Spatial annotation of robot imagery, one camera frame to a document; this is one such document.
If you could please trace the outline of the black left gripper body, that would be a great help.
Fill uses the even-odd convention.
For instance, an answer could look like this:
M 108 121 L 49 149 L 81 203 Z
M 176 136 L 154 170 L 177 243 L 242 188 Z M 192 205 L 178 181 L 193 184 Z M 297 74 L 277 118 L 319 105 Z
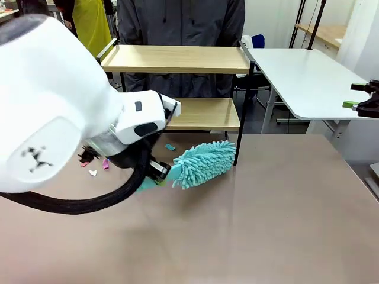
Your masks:
M 111 156 L 111 162 L 121 169 L 144 167 L 149 170 L 153 144 L 149 141 L 137 141 L 119 154 Z

